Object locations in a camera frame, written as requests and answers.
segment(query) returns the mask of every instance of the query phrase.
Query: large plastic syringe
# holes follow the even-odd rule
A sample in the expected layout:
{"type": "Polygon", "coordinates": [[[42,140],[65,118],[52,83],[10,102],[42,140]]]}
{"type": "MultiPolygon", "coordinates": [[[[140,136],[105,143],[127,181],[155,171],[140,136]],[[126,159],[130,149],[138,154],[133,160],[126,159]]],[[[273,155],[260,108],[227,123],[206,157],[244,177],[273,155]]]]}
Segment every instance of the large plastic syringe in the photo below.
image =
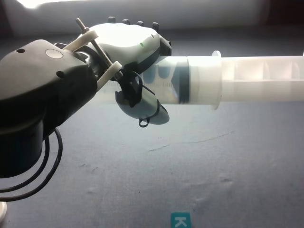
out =
{"type": "MultiPolygon", "coordinates": [[[[162,104],[220,101],[304,101],[304,57],[160,57],[141,74],[162,104]]],[[[108,82],[97,94],[115,101],[120,87],[108,82]]]]}

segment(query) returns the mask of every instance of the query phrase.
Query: blue square label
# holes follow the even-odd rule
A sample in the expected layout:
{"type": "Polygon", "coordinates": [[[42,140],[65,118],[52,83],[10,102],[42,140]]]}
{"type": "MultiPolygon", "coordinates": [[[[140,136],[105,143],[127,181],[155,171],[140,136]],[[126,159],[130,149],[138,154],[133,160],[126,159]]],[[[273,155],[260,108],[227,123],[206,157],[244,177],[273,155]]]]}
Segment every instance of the blue square label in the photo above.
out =
{"type": "Polygon", "coordinates": [[[191,228],[190,213],[171,213],[171,228],[191,228]]]}

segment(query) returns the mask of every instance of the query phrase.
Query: gray cloth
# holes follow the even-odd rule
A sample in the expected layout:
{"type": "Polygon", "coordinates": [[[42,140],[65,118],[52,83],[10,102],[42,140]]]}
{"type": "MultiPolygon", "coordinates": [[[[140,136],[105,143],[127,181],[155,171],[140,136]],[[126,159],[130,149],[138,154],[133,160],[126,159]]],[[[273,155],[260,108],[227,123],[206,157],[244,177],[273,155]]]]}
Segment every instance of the gray cloth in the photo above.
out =
{"type": "MultiPolygon", "coordinates": [[[[260,43],[209,37],[208,45],[197,36],[168,35],[177,55],[206,55],[219,42],[231,56],[303,50],[292,37],[260,43]],[[275,49],[275,43],[281,45],[275,49]]],[[[0,227],[168,228],[173,212],[189,212],[194,228],[303,227],[304,103],[166,109],[166,125],[142,129],[117,105],[90,101],[59,127],[64,153],[52,180],[35,196],[8,203],[0,227]]],[[[47,171],[25,190],[50,170],[57,155],[55,136],[50,140],[47,171]]],[[[1,187],[24,180],[37,166],[0,180],[1,187]]]]}

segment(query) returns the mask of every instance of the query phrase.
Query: black cable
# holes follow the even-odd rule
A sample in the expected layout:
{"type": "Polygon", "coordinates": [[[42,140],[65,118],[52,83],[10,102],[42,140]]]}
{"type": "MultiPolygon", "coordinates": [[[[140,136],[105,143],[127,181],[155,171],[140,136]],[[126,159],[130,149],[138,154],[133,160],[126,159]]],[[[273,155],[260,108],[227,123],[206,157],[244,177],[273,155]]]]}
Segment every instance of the black cable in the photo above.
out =
{"type": "Polygon", "coordinates": [[[51,171],[48,173],[48,175],[44,179],[44,181],[37,188],[35,188],[34,190],[32,190],[30,192],[27,192],[25,194],[18,195],[18,196],[13,196],[13,197],[0,197],[0,201],[2,201],[2,202],[12,202],[12,201],[17,201],[17,200],[22,200],[22,199],[25,199],[27,197],[30,197],[30,196],[36,194],[37,192],[39,192],[41,189],[43,189],[46,186],[46,184],[50,181],[50,179],[54,175],[54,173],[55,173],[55,171],[56,171],[56,169],[57,169],[57,167],[60,163],[61,157],[62,157],[62,150],[63,150],[62,138],[61,138],[61,135],[60,135],[57,128],[55,128],[55,134],[56,134],[57,139],[58,139],[58,154],[57,154],[55,163],[54,163],[51,171]]]}
{"type": "Polygon", "coordinates": [[[48,139],[48,137],[45,139],[45,146],[46,146],[46,151],[44,152],[44,158],[43,158],[41,166],[39,167],[37,172],[31,178],[27,179],[25,182],[23,182],[21,184],[18,184],[13,187],[5,188],[5,189],[0,189],[0,193],[16,191],[18,189],[21,189],[21,188],[27,186],[28,184],[30,184],[31,182],[33,182],[42,173],[42,171],[44,170],[44,168],[47,165],[48,158],[49,158],[49,139],[48,139]]]}

